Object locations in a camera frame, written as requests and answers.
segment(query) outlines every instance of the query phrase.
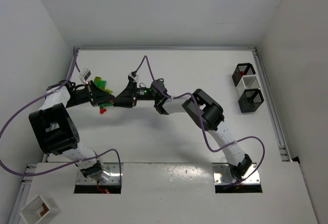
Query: black basket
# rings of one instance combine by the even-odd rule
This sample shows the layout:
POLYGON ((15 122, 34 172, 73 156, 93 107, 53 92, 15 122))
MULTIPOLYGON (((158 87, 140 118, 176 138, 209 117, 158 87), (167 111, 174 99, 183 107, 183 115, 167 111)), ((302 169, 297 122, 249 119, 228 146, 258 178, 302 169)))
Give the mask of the black basket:
POLYGON ((263 102, 264 98, 259 89, 246 89, 238 101, 242 113, 256 111, 263 102))
POLYGON ((235 87, 238 85, 242 76, 252 74, 256 74, 252 64, 238 64, 232 75, 235 87))

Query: white basket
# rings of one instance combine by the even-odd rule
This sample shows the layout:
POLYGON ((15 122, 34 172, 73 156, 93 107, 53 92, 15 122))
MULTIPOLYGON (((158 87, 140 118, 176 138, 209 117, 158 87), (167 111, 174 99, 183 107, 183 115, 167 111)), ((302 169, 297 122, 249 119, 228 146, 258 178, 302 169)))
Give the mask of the white basket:
POLYGON ((240 79, 236 89, 238 98, 240 98, 246 89, 260 89, 260 84, 255 75, 244 75, 240 79))
POLYGON ((61 211, 52 197, 38 195, 21 209, 20 216, 26 224, 48 224, 61 211), (43 203, 49 210, 41 216, 43 203))

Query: metal mounting plate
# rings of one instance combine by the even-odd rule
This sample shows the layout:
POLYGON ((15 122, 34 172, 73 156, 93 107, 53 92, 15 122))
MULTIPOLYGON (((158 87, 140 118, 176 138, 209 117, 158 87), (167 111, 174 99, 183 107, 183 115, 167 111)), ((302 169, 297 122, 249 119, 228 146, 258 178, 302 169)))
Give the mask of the metal mounting plate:
MULTIPOLYGON (((246 174, 242 177, 243 179, 249 176, 254 169, 257 167, 256 164, 252 164, 247 170, 246 174)), ((214 185, 216 186, 226 186, 232 184, 236 179, 232 176, 228 164, 213 164, 214 172, 214 185)), ((247 180, 243 181, 240 185, 260 185, 260 175, 256 170, 247 180)))
MULTIPOLYGON (((119 186, 119 164, 115 163, 103 163, 104 170, 110 175, 109 180, 106 183, 100 183, 101 186, 119 186)), ((121 164, 121 171, 123 175, 123 164, 121 164)), ((97 182, 91 178, 85 178, 80 171, 76 177, 77 186, 95 186, 97 182)))

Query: wall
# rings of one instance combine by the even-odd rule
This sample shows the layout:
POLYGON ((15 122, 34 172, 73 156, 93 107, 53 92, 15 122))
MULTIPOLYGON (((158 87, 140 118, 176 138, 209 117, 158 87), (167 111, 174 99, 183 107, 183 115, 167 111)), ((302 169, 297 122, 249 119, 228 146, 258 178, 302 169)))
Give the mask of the wall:
MULTIPOLYGON (((40 0, 0 0, 0 126, 20 107, 65 78, 72 57, 40 0)), ((16 171, 42 157, 28 114, 22 112, 0 140, 0 157, 16 171)), ((0 223, 7 223, 21 178, 0 169, 0 223)))
POLYGON ((328 0, 283 0, 260 46, 292 154, 320 223, 328 219, 328 0))
POLYGON ((69 46, 254 46, 281 0, 41 0, 69 46))

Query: white wall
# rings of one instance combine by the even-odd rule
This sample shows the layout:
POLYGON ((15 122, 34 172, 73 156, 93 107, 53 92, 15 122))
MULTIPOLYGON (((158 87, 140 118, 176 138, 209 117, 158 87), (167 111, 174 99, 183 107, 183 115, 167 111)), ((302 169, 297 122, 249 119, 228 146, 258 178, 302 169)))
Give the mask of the white wall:
MULTIPOLYGON (((0 126, 20 107, 65 78, 72 54, 40 0, 0 0, 0 126)), ((14 119, 0 140, 0 157, 23 172, 42 156, 28 114, 14 119)), ((21 178, 0 169, 0 223, 7 223, 21 178)))
POLYGON ((320 223, 328 220, 328 0, 283 0, 260 54, 320 223))
POLYGON ((41 0, 69 46, 254 46, 281 0, 41 0))

